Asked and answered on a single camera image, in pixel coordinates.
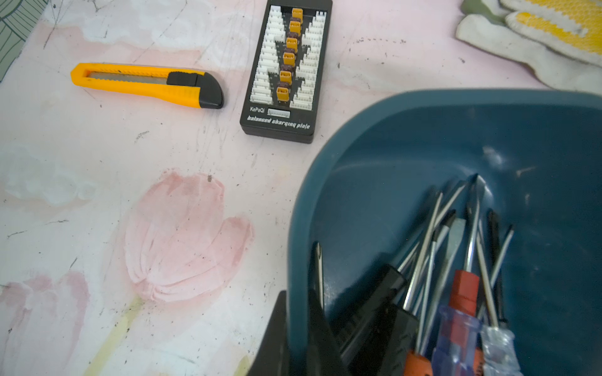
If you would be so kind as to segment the black balanced charging board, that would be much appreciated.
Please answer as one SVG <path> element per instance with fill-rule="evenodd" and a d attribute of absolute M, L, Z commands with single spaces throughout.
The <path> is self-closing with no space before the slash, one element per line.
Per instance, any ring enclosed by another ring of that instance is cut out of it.
<path fill-rule="evenodd" d="M 312 143 L 332 2 L 269 1 L 240 125 L 245 134 Z"/>

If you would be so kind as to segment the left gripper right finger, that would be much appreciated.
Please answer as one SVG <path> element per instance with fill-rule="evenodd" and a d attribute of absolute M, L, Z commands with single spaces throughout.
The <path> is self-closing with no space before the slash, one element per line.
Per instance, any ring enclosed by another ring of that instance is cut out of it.
<path fill-rule="evenodd" d="M 308 298 L 307 375 L 350 375 L 315 290 Z"/>

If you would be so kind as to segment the yellow utility knife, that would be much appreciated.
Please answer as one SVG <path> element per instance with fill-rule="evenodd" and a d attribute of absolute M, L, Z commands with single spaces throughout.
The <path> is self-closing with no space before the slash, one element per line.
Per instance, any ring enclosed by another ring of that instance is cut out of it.
<path fill-rule="evenodd" d="M 78 64 L 71 71 L 74 85 L 152 97 L 180 106 L 220 109 L 224 93 L 208 72 L 123 64 Z"/>

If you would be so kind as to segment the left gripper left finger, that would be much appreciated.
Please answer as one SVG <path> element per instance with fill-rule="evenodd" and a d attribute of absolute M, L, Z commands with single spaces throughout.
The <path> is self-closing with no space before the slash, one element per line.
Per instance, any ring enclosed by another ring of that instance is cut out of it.
<path fill-rule="evenodd" d="M 274 305 L 259 350 L 247 376 L 288 375 L 287 291 L 281 291 Z"/>

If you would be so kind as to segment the yellow white work gloves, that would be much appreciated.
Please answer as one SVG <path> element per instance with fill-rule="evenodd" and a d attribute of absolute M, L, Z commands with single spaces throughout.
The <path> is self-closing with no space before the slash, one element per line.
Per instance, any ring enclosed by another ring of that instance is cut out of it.
<path fill-rule="evenodd" d="M 599 1 L 464 1 L 456 38 L 530 67 L 552 89 L 601 94 Z"/>

